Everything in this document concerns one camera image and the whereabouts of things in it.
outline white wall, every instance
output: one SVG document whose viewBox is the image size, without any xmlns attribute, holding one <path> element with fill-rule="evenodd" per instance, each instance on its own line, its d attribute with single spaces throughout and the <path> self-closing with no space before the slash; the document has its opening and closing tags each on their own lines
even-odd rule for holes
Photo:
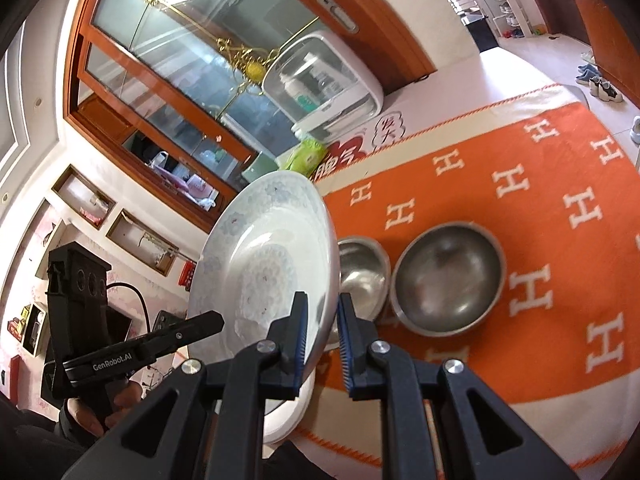
<svg viewBox="0 0 640 480">
<path fill-rule="evenodd" d="M 387 0 L 436 69 L 478 55 L 478 48 L 447 0 Z"/>
<path fill-rule="evenodd" d="M 47 216 L 43 219 L 42 224 L 45 225 L 43 230 L 38 232 L 37 225 L 33 225 L 24 237 L 22 256 L 16 258 L 14 263 L 15 272 L 12 272 L 10 279 L 11 289 L 3 298 L 4 312 L 0 314 L 2 319 L 2 327 L 6 327 L 9 320 L 14 317 L 20 317 L 22 308 L 33 301 L 39 301 L 47 304 L 46 290 L 48 282 L 40 280 L 34 275 L 35 269 L 38 267 L 44 248 L 42 247 L 42 233 L 47 232 L 47 223 L 52 218 Z M 113 254 L 104 250 L 91 237 L 86 236 L 73 226 L 68 226 L 59 244 L 66 244 L 76 241 L 86 247 L 92 253 L 111 264 L 112 269 L 107 273 L 107 282 L 126 282 L 135 286 L 145 299 L 151 325 L 158 316 L 160 310 L 167 310 L 180 317 L 184 317 L 188 300 L 180 298 L 175 294 L 167 291 L 156 282 L 146 279 L 138 272 L 135 272 L 126 264 L 123 264 Z M 131 290 L 126 288 L 113 288 L 108 292 L 109 305 L 114 309 L 122 312 L 132 319 L 129 329 L 129 338 L 146 332 L 144 321 L 144 313 L 140 300 Z M 41 353 L 36 357 L 29 355 L 17 340 L 15 340 L 7 330 L 0 332 L 0 348 L 8 355 L 18 354 L 21 358 L 20 371 L 18 374 L 18 407 L 20 409 L 33 410 L 48 416 L 52 420 L 56 420 L 58 410 L 40 398 L 40 384 L 42 380 L 42 369 L 45 362 L 45 353 L 49 343 L 49 331 L 45 330 L 40 345 Z M 169 355 L 159 359 L 153 367 L 161 372 L 166 373 L 171 366 L 173 357 Z M 134 380 L 143 383 L 144 371 L 139 371 Z"/>
</svg>

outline person's sleeve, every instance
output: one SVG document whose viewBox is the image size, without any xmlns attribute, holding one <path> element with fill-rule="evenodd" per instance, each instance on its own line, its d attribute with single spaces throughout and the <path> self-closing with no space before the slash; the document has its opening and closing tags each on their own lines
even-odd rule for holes
<svg viewBox="0 0 640 480">
<path fill-rule="evenodd" d="M 58 417 L 58 423 L 56 424 L 54 433 L 85 448 L 91 447 L 97 440 L 95 436 L 74 420 L 66 407 L 66 400 L 60 410 L 60 416 Z"/>
<path fill-rule="evenodd" d="M 53 433 L 56 423 L 50 418 L 39 413 L 32 412 L 31 410 L 20 410 L 20 413 L 22 414 L 22 421 L 24 424 L 36 426 L 37 428 L 42 428 L 43 430 Z"/>
<path fill-rule="evenodd" d="M 311 462 L 290 440 L 262 461 L 264 480 L 334 480 Z"/>
</svg>

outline white ceramic plate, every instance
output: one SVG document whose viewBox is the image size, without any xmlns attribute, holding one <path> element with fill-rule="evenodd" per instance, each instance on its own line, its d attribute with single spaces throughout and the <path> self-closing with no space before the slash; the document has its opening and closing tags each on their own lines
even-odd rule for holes
<svg viewBox="0 0 640 480">
<path fill-rule="evenodd" d="M 205 363 L 233 357 L 289 315 L 293 295 L 308 295 L 305 371 L 318 364 L 338 298 L 340 263 L 334 225 L 308 179 L 292 171 L 260 177 L 225 209 L 196 266 L 188 316 L 215 310 L 220 334 L 189 345 Z"/>
<path fill-rule="evenodd" d="M 279 442 L 296 429 L 305 416 L 306 407 L 311 402 L 314 384 L 316 384 L 315 370 L 302 384 L 300 396 L 296 400 L 286 400 L 281 406 L 264 416 L 263 444 Z"/>
</svg>

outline small metal bowl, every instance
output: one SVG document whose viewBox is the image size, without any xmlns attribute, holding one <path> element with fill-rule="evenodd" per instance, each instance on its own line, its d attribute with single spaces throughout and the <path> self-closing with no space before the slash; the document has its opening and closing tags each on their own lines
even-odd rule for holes
<svg viewBox="0 0 640 480">
<path fill-rule="evenodd" d="M 361 319 L 374 320 L 385 306 L 389 292 L 389 256 L 373 238 L 352 236 L 338 240 L 340 292 L 351 294 L 353 309 Z M 340 339 L 334 321 L 324 350 L 338 348 Z"/>
<path fill-rule="evenodd" d="M 400 256 L 391 304 L 412 332 L 459 334 L 489 314 L 505 275 L 504 252 L 489 231 L 468 222 L 442 224 L 418 236 Z"/>
</svg>

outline white h pattern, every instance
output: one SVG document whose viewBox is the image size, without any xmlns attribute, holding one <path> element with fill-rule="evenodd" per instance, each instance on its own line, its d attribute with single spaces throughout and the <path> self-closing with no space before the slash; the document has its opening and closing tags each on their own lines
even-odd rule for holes
<svg viewBox="0 0 640 480">
<path fill-rule="evenodd" d="M 516 179 L 513 175 L 521 175 L 524 173 L 524 168 L 522 164 L 518 164 L 515 168 L 507 171 L 502 171 L 498 173 L 494 171 L 492 174 L 492 178 L 494 182 L 498 182 L 501 178 L 506 179 L 508 186 L 498 186 L 495 189 L 495 193 L 498 195 L 498 198 L 502 198 L 505 194 L 510 193 L 512 191 L 517 191 L 519 189 L 529 189 L 529 179 L 523 178 L 520 182 L 516 182 Z"/>
<path fill-rule="evenodd" d="M 466 363 L 469 361 L 469 347 L 463 346 L 460 350 L 450 352 L 436 352 L 433 348 L 429 348 L 424 354 L 424 360 L 428 362 L 444 362 L 447 359 L 458 359 Z"/>
<path fill-rule="evenodd" d="M 546 264 L 542 269 L 530 272 L 529 274 L 517 274 L 512 272 L 509 275 L 509 289 L 513 290 L 518 285 L 524 284 L 526 298 L 524 301 L 511 300 L 509 302 L 509 315 L 515 316 L 521 310 L 527 310 L 538 306 L 551 308 L 554 305 L 554 293 L 552 290 L 545 292 L 544 296 L 536 298 L 536 280 L 548 282 L 551 279 L 551 267 Z"/>
<path fill-rule="evenodd" d="M 625 327 L 624 319 L 622 317 L 622 312 L 620 312 L 616 319 L 613 321 L 609 321 L 608 323 L 604 323 L 601 325 L 596 325 L 593 323 L 589 323 L 587 326 L 587 343 L 592 343 L 593 340 L 597 336 L 602 336 L 602 354 L 595 355 L 589 354 L 587 355 L 587 373 L 590 373 L 594 367 L 599 366 L 603 363 L 607 363 L 609 361 L 622 361 L 624 357 L 625 344 L 620 342 L 618 346 L 614 350 L 609 350 L 610 346 L 610 338 L 609 332 L 612 330 L 617 330 L 618 332 L 622 332 L 622 329 Z"/>
<path fill-rule="evenodd" d="M 615 152 L 611 151 L 609 145 L 615 144 L 615 142 L 616 141 L 613 140 L 611 136 L 608 136 L 605 139 L 599 140 L 598 142 L 593 142 L 593 141 L 590 142 L 590 145 L 594 150 L 598 150 L 602 148 L 605 151 L 605 155 L 600 155 L 600 161 L 603 166 L 606 165 L 607 162 L 609 162 L 614 158 L 623 158 L 620 148 L 618 148 Z"/>
<path fill-rule="evenodd" d="M 447 153 L 443 156 L 434 156 L 433 157 L 433 165 L 443 162 L 444 166 L 436 166 L 436 176 L 440 176 L 445 171 L 453 170 L 454 168 L 464 168 L 465 162 L 461 158 L 459 158 L 456 162 L 452 163 L 451 159 L 453 157 L 457 157 L 460 154 L 458 149 L 453 150 L 451 153 Z"/>
<path fill-rule="evenodd" d="M 355 187 L 351 190 L 351 203 L 349 206 L 353 204 L 357 204 L 358 202 L 362 202 L 363 200 L 371 200 L 371 183 L 365 184 L 362 187 Z"/>
<path fill-rule="evenodd" d="M 562 200 L 564 200 L 565 208 L 569 208 L 573 204 L 577 203 L 578 209 L 580 209 L 579 215 L 569 215 L 569 223 L 571 224 L 571 229 L 575 229 L 578 227 L 578 225 L 594 218 L 597 218 L 598 220 L 602 218 L 602 209 L 600 209 L 599 205 L 594 207 L 593 210 L 588 211 L 587 206 L 584 203 L 585 200 L 593 200 L 594 198 L 595 195 L 593 194 L 593 189 L 591 189 L 591 186 L 589 186 L 585 192 L 578 193 L 577 195 L 565 195 L 562 197 Z"/>
<path fill-rule="evenodd" d="M 558 135 L 560 135 L 558 133 L 558 130 L 556 130 L 555 128 L 546 131 L 542 129 L 542 126 L 549 126 L 549 121 L 547 121 L 546 119 L 540 121 L 539 123 L 536 124 L 527 124 L 524 127 L 524 130 L 530 134 L 533 130 L 536 130 L 537 133 L 533 134 L 531 136 L 531 138 L 534 140 L 534 142 L 540 142 L 540 140 L 545 139 L 547 137 L 557 137 Z"/>
<path fill-rule="evenodd" d="M 414 221 L 413 212 L 409 213 L 406 216 L 402 216 L 402 212 L 404 211 L 404 208 L 413 209 L 414 206 L 415 206 L 415 198 L 412 198 L 411 200 L 409 200 L 409 202 L 404 202 L 402 204 L 397 204 L 397 205 L 390 204 L 386 206 L 386 215 L 389 216 L 389 215 L 392 215 L 393 213 L 396 213 L 396 217 L 390 218 L 386 221 L 385 231 L 390 227 L 393 227 L 398 224 L 410 224 L 411 222 L 413 222 Z"/>
</svg>

